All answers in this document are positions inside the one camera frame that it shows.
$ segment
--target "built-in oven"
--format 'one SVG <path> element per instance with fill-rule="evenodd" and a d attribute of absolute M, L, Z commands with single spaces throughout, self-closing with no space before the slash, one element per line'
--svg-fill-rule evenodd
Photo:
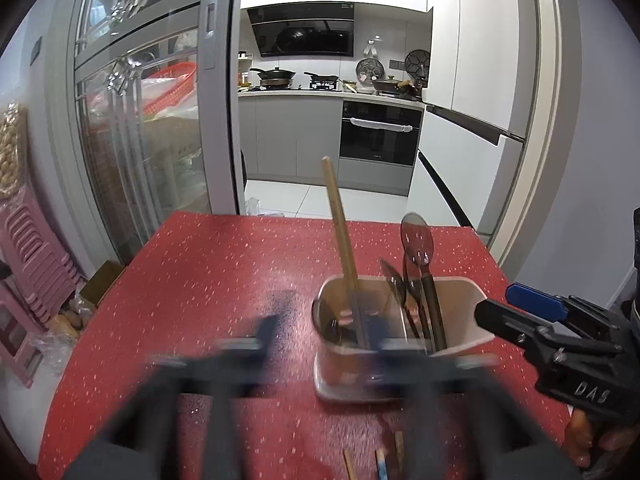
<path fill-rule="evenodd" d="M 412 167 L 422 112 L 414 108 L 344 101 L 340 158 Z"/>

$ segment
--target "refrigerator door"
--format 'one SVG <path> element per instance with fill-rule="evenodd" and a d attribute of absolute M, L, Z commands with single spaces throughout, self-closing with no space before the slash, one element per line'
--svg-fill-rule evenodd
<path fill-rule="evenodd" d="M 427 111 L 418 146 L 470 224 L 486 235 L 496 227 L 522 151 L 520 140 L 493 140 Z"/>
<path fill-rule="evenodd" d="M 422 99 L 451 108 L 458 64 L 460 0 L 433 0 L 432 12 L 429 84 L 422 90 Z"/>
<path fill-rule="evenodd" d="M 434 7 L 434 34 L 437 16 Z M 537 65 L 536 1 L 460 0 L 457 45 L 450 107 L 525 137 Z"/>
<path fill-rule="evenodd" d="M 406 212 L 418 213 L 429 225 L 459 226 L 460 222 L 436 186 L 423 161 L 424 155 L 418 152 L 414 176 L 409 188 L 409 198 L 406 202 Z"/>

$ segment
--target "frying pan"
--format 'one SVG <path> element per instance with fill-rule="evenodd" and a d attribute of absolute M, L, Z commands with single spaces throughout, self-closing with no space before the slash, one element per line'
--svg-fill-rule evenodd
<path fill-rule="evenodd" d="M 389 76 L 389 79 L 373 79 L 373 88 L 379 92 L 386 92 L 388 94 L 401 94 L 402 90 L 398 88 L 398 83 L 393 79 L 393 76 Z"/>
<path fill-rule="evenodd" d="M 339 80 L 337 75 L 318 75 L 318 74 L 314 74 L 313 72 L 303 72 L 306 75 L 310 75 L 311 76 L 311 81 L 329 81 L 331 83 L 335 83 L 336 81 Z"/>
<path fill-rule="evenodd" d="M 292 79 L 296 75 L 291 70 L 281 70 L 279 66 L 272 70 L 263 70 L 261 68 L 250 68 L 251 72 L 257 72 L 260 79 Z"/>

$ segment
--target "black spoon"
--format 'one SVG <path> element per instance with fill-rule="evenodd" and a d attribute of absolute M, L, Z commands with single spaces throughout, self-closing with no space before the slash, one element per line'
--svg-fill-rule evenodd
<path fill-rule="evenodd" d="M 420 326 L 423 327 L 422 336 L 424 337 L 427 352 L 433 352 L 433 333 L 431 331 L 431 323 L 426 317 L 424 302 L 422 301 L 420 269 L 414 265 L 406 254 L 402 259 L 402 276 L 404 277 L 404 282 L 406 283 L 406 288 L 409 291 L 409 294 L 414 298 L 415 304 L 418 306 L 418 316 L 420 317 Z"/>
<path fill-rule="evenodd" d="M 404 285 L 402 276 L 398 274 L 398 271 L 393 265 L 383 259 L 380 259 L 380 266 L 382 267 L 382 272 L 385 273 L 386 280 L 389 284 L 389 288 L 391 288 L 392 294 L 396 297 L 396 301 L 399 303 L 406 316 L 406 320 L 409 322 L 411 332 L 414 333 L 416 338 L 420 339 L 420 333 L 414 323 L 414 318 L 406 307 L 406 286 Z"/>
<path fill-rule="evenodd" d="M 424 296 L 427 299 L 427 309 L 429 310 L 429 318 L 431 319 L 431 330 L 433 331 L 434 350 L 444 350 L 447 347 L 447 336 L 442 321 L 442 313 L 440 311 L 440 302 L 438 301 L 438 293 L 430 273 L 429 266 L 433 260 L 433 236 L 431 230 L 417 213 L 407 213 L 402 218 L 400 224 L 400 235 L 402 237 L 402 246 L 404 252 L 409 259 L 420 269 L 422 274 L 422 288 Z M 425 330 L 426 313 L 421 304 L 418 304 L 418 314 L 420 314 L 420 322 L 422 323 L 422 331 Z"/>

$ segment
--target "sliding glass door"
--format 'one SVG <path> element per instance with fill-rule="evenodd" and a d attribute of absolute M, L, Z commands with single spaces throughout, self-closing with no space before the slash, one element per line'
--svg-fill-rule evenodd
<path fill-rule="evenodd" d="M 227 105 L 233 2 L 82 0 L 74 39 L 82 156 L 125 263 L 177 210 L 243 211 Z"/>

